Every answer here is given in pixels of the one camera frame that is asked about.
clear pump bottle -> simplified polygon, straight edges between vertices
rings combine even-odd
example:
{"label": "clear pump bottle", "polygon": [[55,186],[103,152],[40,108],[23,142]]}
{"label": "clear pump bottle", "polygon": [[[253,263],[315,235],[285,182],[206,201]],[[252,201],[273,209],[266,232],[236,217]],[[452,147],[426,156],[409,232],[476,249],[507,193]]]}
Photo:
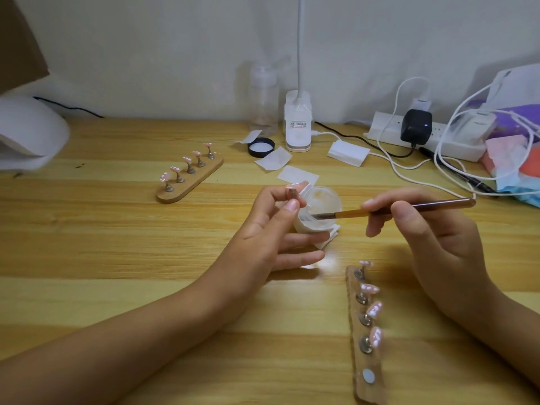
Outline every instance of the clear pump bottle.
{"label": "clear pump bottle", "polygon": [[249,72],[249,110],[251,131],[272,136],[278,131],[278,74],[270,65],[254,63]]}

wooden nail holder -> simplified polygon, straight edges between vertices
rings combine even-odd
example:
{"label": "wooden nail holder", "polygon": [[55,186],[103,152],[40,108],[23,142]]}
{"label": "wooden nail holder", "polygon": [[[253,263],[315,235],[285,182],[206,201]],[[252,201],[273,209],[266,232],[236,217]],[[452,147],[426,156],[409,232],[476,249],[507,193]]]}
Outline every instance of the wooden nail holder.
{"label": "wooden nail holder", "polygon": [[197,160],[191,163],[191,166],[195,169],[194,174],[187,173],[186,170],[181,170],[180,176],[185,179],[184,182],[176,183],[174,179],[169,180],[168,183],[174,188],[172,192],[165,190],[165,184],[159,186],[156,190],[157,199],[162,203],[174,203],[195,189],[199,183],[223,165],[223,155],[218,152],[213,153],[214,159],[209,159],[208,154],[201,156],[201,160],[206,163],[205,166],[197,167]]}
{"label": "wooden nail holder", "polygon": [[[349,322],[354,355],[354,393],[360,401],[384,405],[386,404],[386,390],[381,371],[380,349],[375,349],[370,354],[364,354],[360,350],[360,339],[368,335],[371,328],[375,326],[374,324],[371,327],[366,327],[359,320],[359,315],[366,313],[366,309],[373,303],[374,297],[370,296],[368,302],[364,305],[356,300],[356,294],[361,292],[361,284],[365,282],[367,267],[369,265],[349,265],[346,270]],[[362,376],[362,371],[366,368],[375,374],[373,384],[367,383]]]}

brush handle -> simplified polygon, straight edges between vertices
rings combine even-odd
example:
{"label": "brush handle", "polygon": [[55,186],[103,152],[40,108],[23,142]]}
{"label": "brush handle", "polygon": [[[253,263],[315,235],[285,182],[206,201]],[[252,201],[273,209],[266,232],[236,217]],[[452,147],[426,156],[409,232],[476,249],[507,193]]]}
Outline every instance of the brush handle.
{"label": "brush handle", "polygon": [[[437,210],[449,210],[449,209],[466,209],[476,204],[474,199],[452,199],[452,200],[440,200],[438,202],[419,203],[412,204],[412,206],[418,210],[418,212],[434,212]],[[362,209],[336,211],[335,213],[321,213],[314,214],[312,217],[317,220],[326,219],[350,219],[351,217],[368,217],[368,216],[385,216],[391,215],[392,211],[389,207],[383,207],[377,211],[365,211]]]}

power outlet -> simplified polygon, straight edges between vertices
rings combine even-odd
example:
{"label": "power outlet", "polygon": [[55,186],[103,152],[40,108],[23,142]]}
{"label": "power outlet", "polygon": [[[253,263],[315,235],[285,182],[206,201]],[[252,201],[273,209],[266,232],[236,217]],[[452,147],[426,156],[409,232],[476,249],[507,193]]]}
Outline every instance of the power outlet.
{"label": "power outlet", "polygon": [[[401,124],[403,117],[383,112],[375,112],[373,116],[373,123],[368,133],[364,134],[367,139],[374,141],[379,137],[380,142],[391,143],[392,145],[403,146],[410,148],[409,142],[401,140]],[[423,145],[432,152],[435,151],[439,141],[441,140],[442,133],[446,129],[446,124],[433,122],[433,129],[429,141]],[[485,152],[485,144],[471,146],[460,142],[456,142],[453,139],[454,134],[449,132],[445,138],[445,141],[441,148],[442,156],[449,156],[451,158],[458,158],[462,160],[468,160],[470,162],[478,162]]]}

power adapter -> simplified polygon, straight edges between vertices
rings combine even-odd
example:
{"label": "power adapter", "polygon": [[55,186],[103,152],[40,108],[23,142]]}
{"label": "power adapter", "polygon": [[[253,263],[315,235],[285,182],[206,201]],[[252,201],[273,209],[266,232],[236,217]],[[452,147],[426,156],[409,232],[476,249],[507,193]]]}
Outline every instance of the power adapter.
{"label": "power adapter", "polygon": [[403,117],[401,140],[411,146],[425,145],[431,136],[433,117],[430,112],[410,109]]}

